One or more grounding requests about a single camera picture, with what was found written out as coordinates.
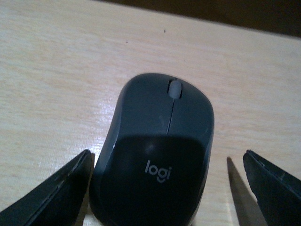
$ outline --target logi logo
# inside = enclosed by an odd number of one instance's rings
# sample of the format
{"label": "logi logo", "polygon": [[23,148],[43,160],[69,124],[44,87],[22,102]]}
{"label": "logi logo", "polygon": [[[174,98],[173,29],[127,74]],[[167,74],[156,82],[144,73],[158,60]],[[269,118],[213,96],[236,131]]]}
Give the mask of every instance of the logi logo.
{"label": "logi logo", "polygon": [[158,174],[157,175],[157,181],[159,183],[163,183],[163,182],[165,182],[166,180],[169,179],[170,173],[171,173],[171,167],[169,167],[168,169],[165,169],[165,168],[158,169],[157,166],[155,166],[155,165],[150,166],[150,164],[151,164],[151,161],[148,160],[147,164],[146,164],[146,167],[145,167],[145,171],[144,171],[145,173],[149,173],[153,176]]}

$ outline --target mouse scroll wheel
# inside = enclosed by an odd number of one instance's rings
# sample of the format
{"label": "mouse scroll wheel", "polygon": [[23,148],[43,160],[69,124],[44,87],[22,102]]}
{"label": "mouse scroll wheel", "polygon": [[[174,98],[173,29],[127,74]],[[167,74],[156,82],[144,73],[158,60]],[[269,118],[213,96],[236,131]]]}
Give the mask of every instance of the mouse scroll wheel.
{"label": "mouse scroll wheel", "polygon": [[179,99],[182,94],[182,84],[178,80],[169,83],[168,95],[173,99]]}

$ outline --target wooden desk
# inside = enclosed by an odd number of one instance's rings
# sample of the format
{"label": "wooden desk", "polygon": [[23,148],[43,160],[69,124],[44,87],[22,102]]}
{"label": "wooden desk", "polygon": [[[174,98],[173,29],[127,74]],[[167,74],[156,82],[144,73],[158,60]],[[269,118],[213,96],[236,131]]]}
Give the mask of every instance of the wooden desk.
{"label": "wooden desk", "polygon": [[[97,160],[122,87],[160,72],[194,84],[214,108],[194,226],[252,222],[246,149],[301,178],[300,59],[301,40],[269,33],[99,1],[1,1],[0,210],[83,149]],[[100,225],[90,209],[83,225]]]}

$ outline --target gray mouse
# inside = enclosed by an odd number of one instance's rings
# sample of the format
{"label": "gray mouse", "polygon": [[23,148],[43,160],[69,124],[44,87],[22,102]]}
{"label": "gray mouse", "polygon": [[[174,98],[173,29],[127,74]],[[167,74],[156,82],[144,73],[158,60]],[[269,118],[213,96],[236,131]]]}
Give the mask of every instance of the gray mouse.
{"label": "gray mouse", "polygon": [[164,74],[122,89],[91,179],[105,226],[189,226],[205,187],[214,133],[208,98]]}

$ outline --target dark background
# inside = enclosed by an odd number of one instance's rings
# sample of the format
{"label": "dark background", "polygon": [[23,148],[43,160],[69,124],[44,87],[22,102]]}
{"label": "dark background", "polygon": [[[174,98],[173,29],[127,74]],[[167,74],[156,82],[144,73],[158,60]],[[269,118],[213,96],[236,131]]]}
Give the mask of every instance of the dark background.
{"label": "dark background", "polygon": [[301,37],[301,0],[106,0]]}

